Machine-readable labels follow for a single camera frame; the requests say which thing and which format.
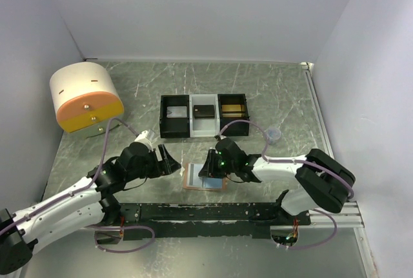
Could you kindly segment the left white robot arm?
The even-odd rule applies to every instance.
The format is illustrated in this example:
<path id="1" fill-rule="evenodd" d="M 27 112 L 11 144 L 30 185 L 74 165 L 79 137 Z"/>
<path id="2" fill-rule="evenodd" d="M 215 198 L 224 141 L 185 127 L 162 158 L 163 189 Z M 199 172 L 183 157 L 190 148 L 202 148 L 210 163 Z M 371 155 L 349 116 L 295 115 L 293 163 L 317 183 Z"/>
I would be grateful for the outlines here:
<path id="1" fill-rule="evenodd" d="M 164 145 L 133 142 L 78 182 L 14 213 L 1 210 L 1 275 L 30 261 L 45 246 L 84 227 L 112 226 L 121 216 L 114 194 L 135 179 L 155 179 L 181 168 Z"/>

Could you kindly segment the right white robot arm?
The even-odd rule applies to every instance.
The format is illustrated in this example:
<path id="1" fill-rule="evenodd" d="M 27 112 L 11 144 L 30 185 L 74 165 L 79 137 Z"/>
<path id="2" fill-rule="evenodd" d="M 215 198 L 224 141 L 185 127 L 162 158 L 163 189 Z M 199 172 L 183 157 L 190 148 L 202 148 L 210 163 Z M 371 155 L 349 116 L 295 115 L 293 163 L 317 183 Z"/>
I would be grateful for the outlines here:
<path id="1" fill-rule="evenodd" d="M 269 157 L 246 154 L 233 140 L 223 138 L 208 151 L 198 176 L 223 179 L 231 174 L 244 183 L 298 182 L 295 190 L 280 195 L 279 205 L 274 208 L 274 219 L 283 225 L 298 214 L 317 208 L 340 213 L 354 197 L 356 182 L 352 172 L 317 148 L 296 157 Z"/>

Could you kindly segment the black credit card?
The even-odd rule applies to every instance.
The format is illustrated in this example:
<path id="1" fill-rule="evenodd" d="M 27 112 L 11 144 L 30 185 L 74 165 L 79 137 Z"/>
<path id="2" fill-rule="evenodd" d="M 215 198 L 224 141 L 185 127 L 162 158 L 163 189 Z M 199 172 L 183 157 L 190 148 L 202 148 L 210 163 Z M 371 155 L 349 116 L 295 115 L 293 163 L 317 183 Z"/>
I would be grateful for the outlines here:
<path id="1" fill-rule="evenodd" d="M 213 119 L 216 117 L 215 106 L 212 104 L 194 105 L 193 116 L 195 119 Z"/>

